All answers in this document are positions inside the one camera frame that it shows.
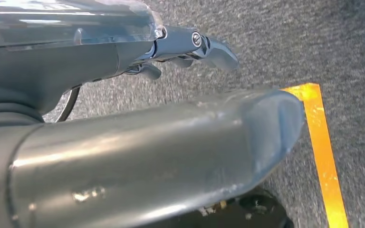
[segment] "screw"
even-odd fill
[[[201,46],[202,39],[201,39],[201,35],[198,32],[193,32],[193,34],[192,34],[192,43],[197,48],[199,48]]]

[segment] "bolt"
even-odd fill
[[[246,218],[246,220],[250,220],[252,218],[252,214],[251,213],[247,213],[245,215],[245,218]]]
[[[201,35],[198,32],[193,32],[193,34],[192,34],[192,43],[197,48],[199,48],[201,46],[202,39],[201,39]]]
[[[157,39],[162,38],[164,36],[164,33],[163,33],[163,30],[162,29],[156,29],[154,31],[154,34],[155,34],[155,36],[156,36]]]

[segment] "black cable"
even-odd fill
[[[77,97],[79,96],[80,87],[74,88],[70,91],[69,98],[67,100],[67,104],[65,105],[65,108],[62,110],[61,115],[59,115],[56,122],[63,122],[67,120],[70,113],[73,110],[73,107],[75,106]]]

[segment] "orange tape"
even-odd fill
[[[348,228],[320,86],[309,83],[283,90],[295,95],[304,103],[329,227]]]

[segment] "clear plastic cover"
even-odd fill
[[[153,41],[161,29],[140,0],[0,0],[0,47],[13,50]]]

